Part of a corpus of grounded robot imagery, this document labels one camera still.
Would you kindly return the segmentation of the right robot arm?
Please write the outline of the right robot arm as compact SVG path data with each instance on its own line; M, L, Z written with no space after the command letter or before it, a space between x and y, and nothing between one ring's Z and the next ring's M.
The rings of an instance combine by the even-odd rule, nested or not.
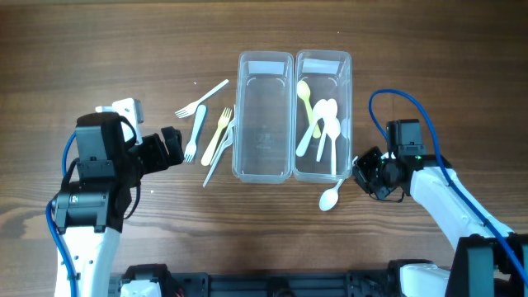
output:
M450 269L422 259L393 260L391 296L525 296L527 237L495 219L464 188L450 164L428 154L418 120L387 124L387 153L373 147L353 161L355 182L382 201L397 189L434 219L455 250Z

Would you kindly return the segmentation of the white spoon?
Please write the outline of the white spoon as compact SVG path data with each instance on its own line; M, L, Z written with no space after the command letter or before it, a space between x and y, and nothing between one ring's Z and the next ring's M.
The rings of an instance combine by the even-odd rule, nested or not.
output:
M327 135L331 140L331 174L337 174L337 138L341 133L340 121L334 117L328 122Z
M309 142L313 137L313 132L318 121L325 115L328 106L328 101L325 99L319 100L313 107L312 122L300 140L299 145L295 151L297 157L303 157L309 146Z

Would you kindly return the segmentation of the white spoon bowl down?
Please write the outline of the white spoon bowl down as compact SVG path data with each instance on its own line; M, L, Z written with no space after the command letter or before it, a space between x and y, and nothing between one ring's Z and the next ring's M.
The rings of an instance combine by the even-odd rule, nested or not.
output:
M326 212L334 208L337 205L337 202L339 200L339 191L342 185L351 184L352 181L353 181L352 177L347 178L347 179L341 179L337 182L335 186L325 190L319 198L319 202L318 202L319 209L323 212Z

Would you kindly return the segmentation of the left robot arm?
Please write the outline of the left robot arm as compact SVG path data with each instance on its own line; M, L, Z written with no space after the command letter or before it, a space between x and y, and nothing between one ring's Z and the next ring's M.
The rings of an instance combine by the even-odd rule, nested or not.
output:
M130 139L116 112L91 113L75 127L78 157L66 171L46 220L59 252L57 296L105 296L123 224L139 201L143 176L183 161L182 134L171 126Z

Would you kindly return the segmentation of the white spoon crosswise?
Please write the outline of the white spoon crosswise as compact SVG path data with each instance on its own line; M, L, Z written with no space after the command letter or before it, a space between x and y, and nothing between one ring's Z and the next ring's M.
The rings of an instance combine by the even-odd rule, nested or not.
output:
M329 127L328 126L329 126L330 122L332 121L332 119L336 115L337 115L337 102L336 102L335 99L331 98L331 99L327 100L326 109L325 109L324 114L323 114L324 127L323 127L323 132L322 132L321 138L319 140L318 151L317 151L317 156L316 156L316 161L317 162L321 161L321 157L323 155L323 149L324 149L324 145L325 145L325 140L326 140L326 137L327 137L328 131L329 131Z

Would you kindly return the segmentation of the yellow plastic spoon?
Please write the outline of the yellow plastic spoon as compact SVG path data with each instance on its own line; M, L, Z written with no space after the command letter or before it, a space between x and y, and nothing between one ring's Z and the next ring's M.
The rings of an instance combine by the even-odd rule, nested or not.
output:
M297 83L297 95L304 102L309 124L314 125L312 136L315 139L319 139L321 130L319 129L318 121L321 119L321 115L318 112L314 113L309 101L311 91L309 85L303 80Z

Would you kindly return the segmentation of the light blue plastic fork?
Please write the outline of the light blue plastic fork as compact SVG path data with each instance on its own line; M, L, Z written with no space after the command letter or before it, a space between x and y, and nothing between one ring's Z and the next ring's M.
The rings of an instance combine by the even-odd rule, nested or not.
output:
M197 138L200 133L201 126L203 125L205 116L207 113L207 107L204 105L199 105L197 107L195 120L193 124L193 129L191 132L191 138L189 140L189 143L186 146L186 150L184 152L184 160L186 163L190 163L193 158L196 155L197 150Z

